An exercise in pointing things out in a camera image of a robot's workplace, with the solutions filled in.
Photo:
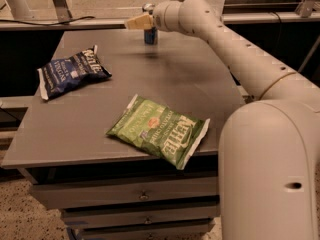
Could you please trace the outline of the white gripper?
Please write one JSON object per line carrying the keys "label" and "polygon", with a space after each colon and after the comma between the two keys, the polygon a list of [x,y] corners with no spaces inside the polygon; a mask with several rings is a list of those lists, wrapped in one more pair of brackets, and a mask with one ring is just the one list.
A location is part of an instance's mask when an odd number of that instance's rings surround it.
{"label": "white gripper", "polygon": [[181,32],[179,24],[179,10],[181,2],[165,1],[155,6],[153,17],[149,14],[142,14],[125,21],[125,27],[129,30],[149,30],[155,27],[165,32]]}

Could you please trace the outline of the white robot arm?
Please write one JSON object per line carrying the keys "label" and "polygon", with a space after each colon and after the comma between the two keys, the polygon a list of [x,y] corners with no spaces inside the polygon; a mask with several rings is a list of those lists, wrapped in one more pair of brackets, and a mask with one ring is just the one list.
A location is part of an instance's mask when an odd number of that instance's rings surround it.
{"label": "white robot arm", "polygon": [[202,39],[252,98],[219,141],[223,240],[319,240],[320,89],[225,26],[205,0],[162,2],[125,25]]}

